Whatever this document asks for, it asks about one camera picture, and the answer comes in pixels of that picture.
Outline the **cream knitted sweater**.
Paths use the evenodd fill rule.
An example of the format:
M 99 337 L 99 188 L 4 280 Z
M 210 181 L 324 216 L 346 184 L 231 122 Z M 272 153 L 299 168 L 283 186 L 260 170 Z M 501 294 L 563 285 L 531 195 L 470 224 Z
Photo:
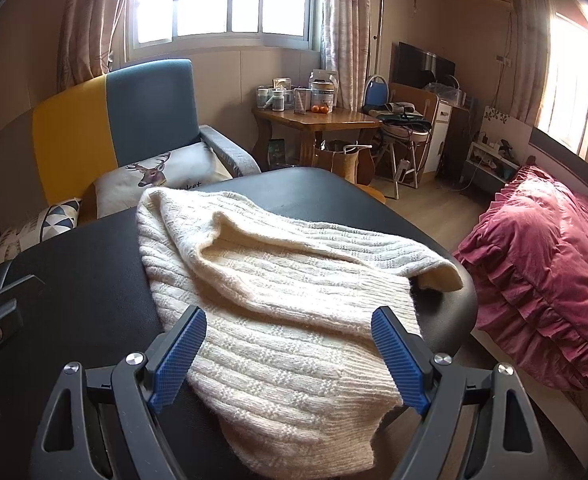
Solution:
M 232 192 L 151 188 L 136 210 L 158 316 L 207 318 L 187 381 L 241 462 L 271 479 L 372 468 L 402 402 L 371 336 L 390 307 L 419 333 L 413 286 L 454 292 L 448 259 L 408 238 L 290 219 Z

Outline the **black leather folding bench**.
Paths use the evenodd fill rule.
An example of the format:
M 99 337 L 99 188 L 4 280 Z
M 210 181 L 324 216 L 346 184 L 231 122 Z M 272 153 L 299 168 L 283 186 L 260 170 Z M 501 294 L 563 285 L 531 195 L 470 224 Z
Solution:
M 355 185 L 322 169 L 289 168 L 204 186 L 243 194 L 267 211 L 412 238 L 448 250 Z M 439 295 L 412 283 L 417 320 L 433 351 L 456 354 L 476 322 L 470 274 Z M 135 209 L 88 222 L 33 246 L 6 268 L 4 285 L 33 274 L 44 282 L 24 326 L 0 348 L 0 479 L 28 479 L 32 442 L 65 364 L 118 363 L 163 331 L 138 253 Z M 160 424 L 189 479 L 263 479 L 235 456 L 218 419 L 185 385 Z

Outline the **triangle pattern cushion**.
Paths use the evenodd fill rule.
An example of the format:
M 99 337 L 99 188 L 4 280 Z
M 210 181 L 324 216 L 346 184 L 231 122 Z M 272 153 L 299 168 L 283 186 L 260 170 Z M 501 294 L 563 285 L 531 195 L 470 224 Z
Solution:
M 44 209 L 23 226 L 3 232 L 0 236 L 0 264 L 13 260 L 44 240 L 73 230 L 78 224 L 81 203 L 77 197 L 64 200 Z

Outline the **tricolour fabric sofa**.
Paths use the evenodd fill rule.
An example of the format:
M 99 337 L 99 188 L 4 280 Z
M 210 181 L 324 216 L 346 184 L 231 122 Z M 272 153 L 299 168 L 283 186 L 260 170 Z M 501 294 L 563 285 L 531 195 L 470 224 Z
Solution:
M 259 174 L 251 154 L 198 122 L 187 58 L 130 66 L 60 92 L 0 131 L 0 236 L 75 197 L 78 224 L 96 219 L 99 177 L 198 142 L 232 178 Z

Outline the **deer print cushion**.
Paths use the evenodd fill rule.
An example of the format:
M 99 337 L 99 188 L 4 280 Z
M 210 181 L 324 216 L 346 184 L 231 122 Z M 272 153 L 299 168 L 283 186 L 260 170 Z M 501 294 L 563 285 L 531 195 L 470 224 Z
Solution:
M 149 188 L 191 190 L 202 185 L 230 180 L 212 148 L 198 142 L 184 148 L 131 162 L 103 174 L 94 182 L 98 218 L 135 207 Z

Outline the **red ruffled bed cover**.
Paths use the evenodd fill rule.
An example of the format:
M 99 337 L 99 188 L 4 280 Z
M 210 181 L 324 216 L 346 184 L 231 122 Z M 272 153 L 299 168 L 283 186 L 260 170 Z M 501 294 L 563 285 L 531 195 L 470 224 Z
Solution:
M 538 382 L 588 390 L 588 197 L 523 167 L 454 255 L 476 288 L 477 328 Z

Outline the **white low shelf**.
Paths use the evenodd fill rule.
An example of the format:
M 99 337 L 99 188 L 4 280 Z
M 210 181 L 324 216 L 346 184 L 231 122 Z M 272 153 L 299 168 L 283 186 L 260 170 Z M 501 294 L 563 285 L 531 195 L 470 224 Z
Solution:
M 500 191 L 525 165 L 530 133 L 525 122 L 486 106 L 463 162 L 463 190 L 475 186 L 489 194 Z

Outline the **left window curtain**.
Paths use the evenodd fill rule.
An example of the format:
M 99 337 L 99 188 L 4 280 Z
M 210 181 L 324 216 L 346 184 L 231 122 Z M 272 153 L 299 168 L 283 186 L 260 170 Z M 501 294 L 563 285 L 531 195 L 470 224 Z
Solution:
M 126 0 L 66 0 L 57 50 L 57 90 L 108 73 Z

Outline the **window curtain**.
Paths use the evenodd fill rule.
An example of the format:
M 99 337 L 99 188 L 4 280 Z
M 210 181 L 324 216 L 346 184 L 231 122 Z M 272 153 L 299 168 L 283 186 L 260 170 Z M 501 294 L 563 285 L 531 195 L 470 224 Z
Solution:
M 551 0 L 516 0 L 518 45 L 510 115 L 534 126 L 547 82 Z
M 57 50 L 57 90 L 108 73 L 126 0 L 66 0 Z

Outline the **blue backed chair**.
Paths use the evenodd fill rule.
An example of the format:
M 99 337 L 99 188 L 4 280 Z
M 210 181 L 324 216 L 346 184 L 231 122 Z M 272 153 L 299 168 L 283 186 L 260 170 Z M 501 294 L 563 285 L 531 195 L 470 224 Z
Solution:
M 394 197 L 398 198 L 400 185 L 419 187 L 419 172 L 424 166 L 425 154 L 417 156 L 417 151 L 427 148 L 433 127 L 412 103 L 390 102 L 389 98 L 389 85 L 383 76 L 367 78 L 361 112 L 379 122 L 379 132 L 375 134 L 374 166 L 384 155 L 389 156 Z

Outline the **wooden side table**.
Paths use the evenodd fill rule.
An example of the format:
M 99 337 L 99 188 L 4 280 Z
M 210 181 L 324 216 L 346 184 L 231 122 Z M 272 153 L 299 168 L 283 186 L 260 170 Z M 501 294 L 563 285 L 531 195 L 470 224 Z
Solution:
M 313 149 L 323 140 L 327 132 L 358 131 L 359 144 L 370 144 L 374 133 L 379 129 L 379 121 L 360 112 L 335 108 L 331 114 L 296 114 L 292 110 L 273 112 L 255 107 L 253 115 L 258 128 L 258 139 L 251 150 L 261 170 L 268 169 L 268 146 L 272 139 L 272 127 L 281 125 L 299 132 L 300 166 L 310 166 Z

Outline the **oranges on table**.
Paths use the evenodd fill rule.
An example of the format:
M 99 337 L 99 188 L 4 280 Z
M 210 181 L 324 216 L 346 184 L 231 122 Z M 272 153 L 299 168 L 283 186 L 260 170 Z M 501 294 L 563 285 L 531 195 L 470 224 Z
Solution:
M 326 105 L 312 105 L 311 112 L 317 114 L 329 114 L 330 109 Z

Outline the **black television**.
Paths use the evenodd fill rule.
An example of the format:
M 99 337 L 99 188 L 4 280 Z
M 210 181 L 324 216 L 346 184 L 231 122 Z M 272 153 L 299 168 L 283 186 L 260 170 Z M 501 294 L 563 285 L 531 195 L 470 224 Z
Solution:
M 423 89 L 429 84 L 459 88 L 456 64 L 411 44 L 395 42 L 391 47 L 390 81 Z

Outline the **large clear jar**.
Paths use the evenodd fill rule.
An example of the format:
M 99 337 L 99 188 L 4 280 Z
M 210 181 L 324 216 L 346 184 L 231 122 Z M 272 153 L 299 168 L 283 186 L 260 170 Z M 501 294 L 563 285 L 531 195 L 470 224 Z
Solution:
M 337 71 L 321 70 L 321 68 L 311 70 L 309 88 L 311 90 L 311 106 L 326 105 L 330 109 L 330 113 L 332 113 L 337 102 Z

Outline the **right window curtain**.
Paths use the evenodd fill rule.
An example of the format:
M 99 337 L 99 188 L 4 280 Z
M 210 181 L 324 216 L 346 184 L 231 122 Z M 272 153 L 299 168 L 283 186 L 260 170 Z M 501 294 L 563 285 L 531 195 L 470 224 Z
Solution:
M 510 115 L 534 126 L 547 82 L 551 0 L 516 0 L 518 45 Z

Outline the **middle floral curtain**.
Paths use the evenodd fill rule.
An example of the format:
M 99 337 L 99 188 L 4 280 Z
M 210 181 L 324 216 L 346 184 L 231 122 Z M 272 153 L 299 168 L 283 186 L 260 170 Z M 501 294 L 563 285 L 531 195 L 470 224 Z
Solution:
M 321 64 L 338 76 L 337 102 L 362 106 L 371 36 L 371 0 L 322 0 Z

